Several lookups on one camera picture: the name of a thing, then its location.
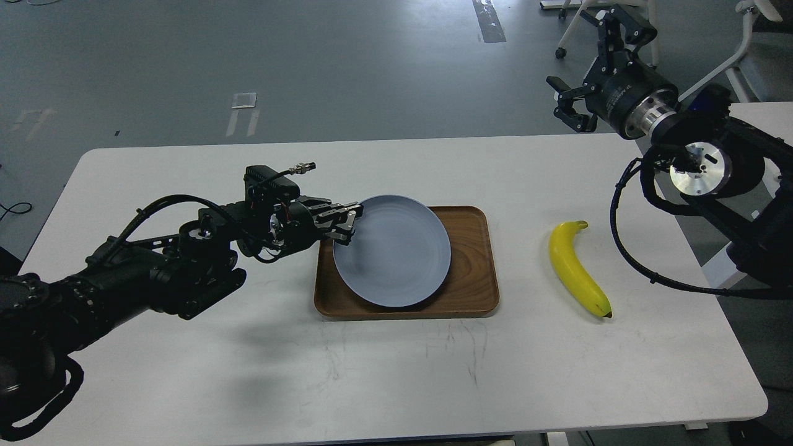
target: yellow banana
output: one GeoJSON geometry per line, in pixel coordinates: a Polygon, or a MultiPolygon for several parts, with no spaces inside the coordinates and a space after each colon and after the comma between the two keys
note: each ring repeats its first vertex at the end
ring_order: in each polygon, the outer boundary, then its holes
{"type": "Polygon", "coordinates": [[[548,243],[550,262],[561,282],[589,313],[611,317],[611,303],[606,294],[581,266],[573,249],[573,238],[587,226],[589,223],[579,220],[567,221],[554,228],[548,243]]]}

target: floor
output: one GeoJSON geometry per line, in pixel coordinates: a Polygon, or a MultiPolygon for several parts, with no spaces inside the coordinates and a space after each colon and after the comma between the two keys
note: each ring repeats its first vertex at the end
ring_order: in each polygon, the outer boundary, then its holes
{"type": "MultiPolygon", "coordinates": [[[[741,38],[734,3],[661,2],[658,72],[685,90],[730,55],[741,38]]],[[[0,247],[24,259],[93,148],[571,133],[553,117],[545,77],[579,83],[596,54],[594,28],[582,24],[556,60],[566,23],[555,11],[534,0],[494,8],[505,42],[483,41],[467,0],[0,2],[0,203],[33,204],[0,221],[0,247]],[[232,125],[232,95],[243,92],[256,92],[257,106],[232,125]]],[[[680,224],[700,262],[724,245],[697,219],[680,224]]],[[[793,306],[725,299],[722,307],[761,382],[791,386],[793,306]]],[[[785,435],[788,395],[770,390],[765,417],[785,435]]],[[[729,443],[725,425],[592,437],[729,443]]]]}

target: wooden tray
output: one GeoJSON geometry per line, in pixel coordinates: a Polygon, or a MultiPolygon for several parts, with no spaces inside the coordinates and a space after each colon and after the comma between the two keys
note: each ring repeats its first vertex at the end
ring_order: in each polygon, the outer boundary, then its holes
{"type": "Polygon", "coordinates": [[[430,209],[446,227],[451,243],[449,273],[432,296],[402,308],[387,308],[363,300],[342,280],[333,261],[333,242],[324,240],[320,243],[316,269],[316,309],[341,320],[482,317],[493,311],[499,293],[485,215],[472,206],[430,209]]]}

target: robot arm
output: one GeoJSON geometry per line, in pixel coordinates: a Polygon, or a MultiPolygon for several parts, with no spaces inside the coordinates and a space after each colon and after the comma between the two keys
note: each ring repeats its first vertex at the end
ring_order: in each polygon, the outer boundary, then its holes
{"type": "Polygon", "coordinates": [[[727,254],[739,271],[780,290],[776,297],[793,298],[788,289],[793,285],[793,148],[730,117],[730,92],[721,87],[706,87],[684,109],[677,88],[638,57],[638,49],[657,34],[649,22],[621,6],[597,18],[583,14],[597,26],[598,56],[581,87],[547,79],[557,92],[554,115],[576,132],[593,132],[601,118],[622,138],[649,136],[652,147],[639,168],[648,201],[668,213],[706,218],[730,239],[727,254]],[[592,115],[574,109],[579,100],[592,115]],[[759,184],[764,158],[780,168],[780,188],[749,221],[717,199],[745,194],[759,184]],[[659,173],[669,175],[685,205],[658,196],[653,180],[659,173]]]}
{"type": "Polygon", "coordinates": [[[82,381],[70,353],[145,310],[189,320],[240,288],[246,273],[235,268],[232,241],[245,256],[264,263],[318,240],[349,244],[362,207],[300,195],[297,184],[284,178],[314,167],[298,164],[277,173],[249,166],[241,202],[218,206],[189,195],[164,197],[139,210],[119,237],[109,237],[86,259],[88,266],[79,273],[53,283],[32,273],[0,279],[0,437],[27,438],[68,404],[82,381]],[[146,218],[179,202],[207,207],[178,234],[126,240],[146,218]],[[271,257],[259,255],[264,249],[271,257]],[[30,425],[12,426],[45,406],[30,425]]]}

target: blue plate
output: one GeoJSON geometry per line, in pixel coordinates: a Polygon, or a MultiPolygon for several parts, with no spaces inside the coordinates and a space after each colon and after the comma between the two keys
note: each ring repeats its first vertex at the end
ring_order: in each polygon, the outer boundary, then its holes
{"type": "Polygon", "coordinates": [[[410,306],[430,297],[451,264],[449,235],[438,216],[399,195],[379,195],[361,204],[363,215],[350,244],[333,244],[344,282],[379,306],[410,306]]]}

